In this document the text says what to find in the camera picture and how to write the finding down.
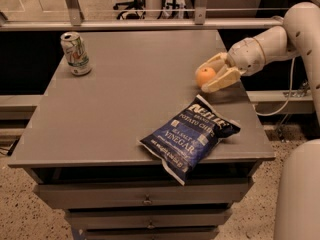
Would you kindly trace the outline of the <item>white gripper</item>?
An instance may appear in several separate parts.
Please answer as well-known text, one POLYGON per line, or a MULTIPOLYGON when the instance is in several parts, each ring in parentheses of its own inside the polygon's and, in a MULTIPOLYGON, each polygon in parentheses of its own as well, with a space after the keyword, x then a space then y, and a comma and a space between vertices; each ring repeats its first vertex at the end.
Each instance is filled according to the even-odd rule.
POLYGON ((201 64, 195 75, 203 68, 213 68, 216 75, 201 86, 203 92, 213 93, 233 85, 240 80, 241 75, 251 76, 258 73, 265 64, 266 58, 260 43, 255 38, 245 38, 235 43, 227 53, 220 52, 201 64), (227 54, 234 67, 228 67, 227 54))

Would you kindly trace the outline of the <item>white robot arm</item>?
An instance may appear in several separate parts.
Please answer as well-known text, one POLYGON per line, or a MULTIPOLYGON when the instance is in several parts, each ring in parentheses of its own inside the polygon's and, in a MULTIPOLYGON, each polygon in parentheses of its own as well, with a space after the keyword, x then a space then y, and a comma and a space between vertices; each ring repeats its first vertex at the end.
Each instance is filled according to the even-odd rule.
MULTIPOLYGON (((196 70, 205 93, 224 89, 275 61, 302 59, 306 80, 289 98, 310 94, 320 121, 320 8, 311 2, 291 7, 281 24, 235 43, 196 70)), ((273 240, 320 240, 320 139, 297 147, 283 165, 273 240)))

